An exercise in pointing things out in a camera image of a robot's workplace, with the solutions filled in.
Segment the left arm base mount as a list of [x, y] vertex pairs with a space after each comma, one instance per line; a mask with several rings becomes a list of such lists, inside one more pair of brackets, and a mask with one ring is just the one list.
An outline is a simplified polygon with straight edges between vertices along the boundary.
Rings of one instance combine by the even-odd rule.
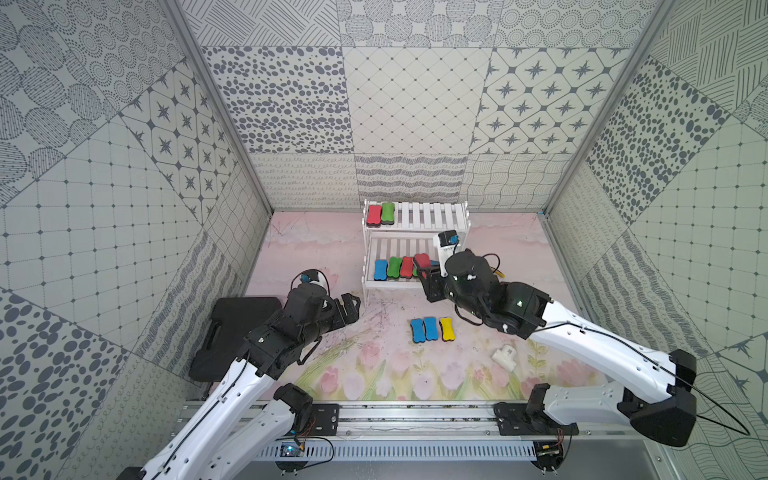
[[321, 403], [302, 408], [294, 417], [289, 436], [335, 436], [341, 406]]

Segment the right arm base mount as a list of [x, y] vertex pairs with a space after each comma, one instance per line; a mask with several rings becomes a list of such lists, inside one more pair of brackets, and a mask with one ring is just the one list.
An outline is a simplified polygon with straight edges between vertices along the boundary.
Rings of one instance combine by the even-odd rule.
[[569, 437], [579, 434], [575, 423], [559, 424], [550, 419], [542, 410], [527, 412], [523, 403], [499, 402], [493, 405], [493, 414], [501, 436], [558, 436]]

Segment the yellow eraser shelf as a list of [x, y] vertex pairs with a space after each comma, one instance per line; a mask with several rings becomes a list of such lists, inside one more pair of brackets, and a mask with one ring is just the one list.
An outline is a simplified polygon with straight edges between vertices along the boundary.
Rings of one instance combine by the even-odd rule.
[[453, 321], [449, 317], [444, 317], [439, 320], [441, 338], [444, 342], [453, 342], [456, 339], [455, 331], [453, 328]]

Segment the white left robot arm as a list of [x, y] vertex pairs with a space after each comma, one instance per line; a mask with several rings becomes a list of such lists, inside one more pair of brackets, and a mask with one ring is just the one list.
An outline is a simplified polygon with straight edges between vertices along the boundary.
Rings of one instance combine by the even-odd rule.
[[317, 283], [293, 288], [285, 305], [251, 330], [214, 393], [170, 443], [122, 479], [232, 479], [279, 437], [296, 438], [311, 423], [312, 397], [280, 385], [285, 370], [304, 363], [323, 335], [355, 323], [361, 300], [334, 299]]

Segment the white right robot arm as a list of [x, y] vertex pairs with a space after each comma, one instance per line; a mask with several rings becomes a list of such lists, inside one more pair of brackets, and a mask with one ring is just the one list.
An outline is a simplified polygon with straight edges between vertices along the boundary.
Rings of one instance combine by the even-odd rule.
[[616, 336], [529, 284], [501, 281], [470, 250], [439, 266], [415, 265], [429, 301], [448, 300], [474, 316], [476, 326], [558, 349], [607, 377], [593, 387], [535, 385], [523, 415], [535, 431], [580, 422], [617, 424], [662, 445], [687, 444], [697, 419], [692, 354], [665, 353]]

